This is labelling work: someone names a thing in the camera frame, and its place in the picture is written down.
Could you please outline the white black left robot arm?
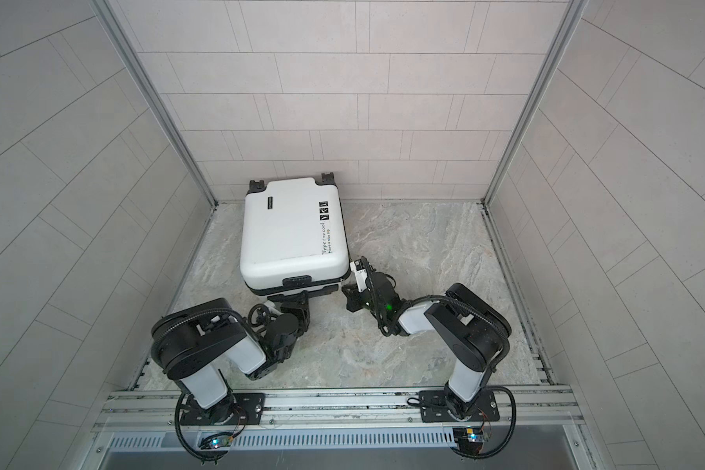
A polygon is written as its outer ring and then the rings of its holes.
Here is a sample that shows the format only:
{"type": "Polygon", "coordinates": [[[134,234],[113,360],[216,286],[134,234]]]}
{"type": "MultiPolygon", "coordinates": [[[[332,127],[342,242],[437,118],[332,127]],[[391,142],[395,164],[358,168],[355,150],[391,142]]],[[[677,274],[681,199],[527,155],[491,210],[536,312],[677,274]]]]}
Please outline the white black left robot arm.
{"type": "Polygon", "coordinates": [[[185,395],[178,415],[183,423],[248,424],[250,403],[235,397],[217,360],[224,356],[247,378],[259,380],[291,358],[309,323],[306,291],[274,296],[254,305],[247,317],[219,298],[158,320],[150,355],[185,395]]]}

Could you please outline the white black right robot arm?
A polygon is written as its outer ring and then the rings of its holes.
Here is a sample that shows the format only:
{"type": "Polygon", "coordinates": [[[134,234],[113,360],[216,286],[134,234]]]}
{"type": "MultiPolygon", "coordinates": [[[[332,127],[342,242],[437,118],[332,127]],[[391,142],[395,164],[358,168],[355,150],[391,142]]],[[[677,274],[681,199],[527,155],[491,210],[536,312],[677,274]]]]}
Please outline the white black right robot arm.
{"type": "Polygon", "coordinates": [[[392,276],[366,258],[352,262],[351,270],[354,282],[342,288],[347,309],[369,311],[385,337],[438,333],[456,357],[445,387],[445,408],[458,420],[475,416],[479,397],[510,351],[508,320],[459,282],[443,295],[406,300],[396,292],[392,276]]]}

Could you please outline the black and white suitcase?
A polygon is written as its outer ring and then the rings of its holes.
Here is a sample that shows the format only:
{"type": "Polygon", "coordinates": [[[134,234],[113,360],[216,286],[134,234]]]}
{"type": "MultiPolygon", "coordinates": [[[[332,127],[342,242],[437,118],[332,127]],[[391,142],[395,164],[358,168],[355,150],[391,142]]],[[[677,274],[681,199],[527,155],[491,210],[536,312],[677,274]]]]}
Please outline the black and white suitcase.
{"type": "Polygon", "coordinates": [[[245,197],[240,273],[260,297],[322,291],[350,275],[339,188],[332,172],[265,182],[245,197]]]}

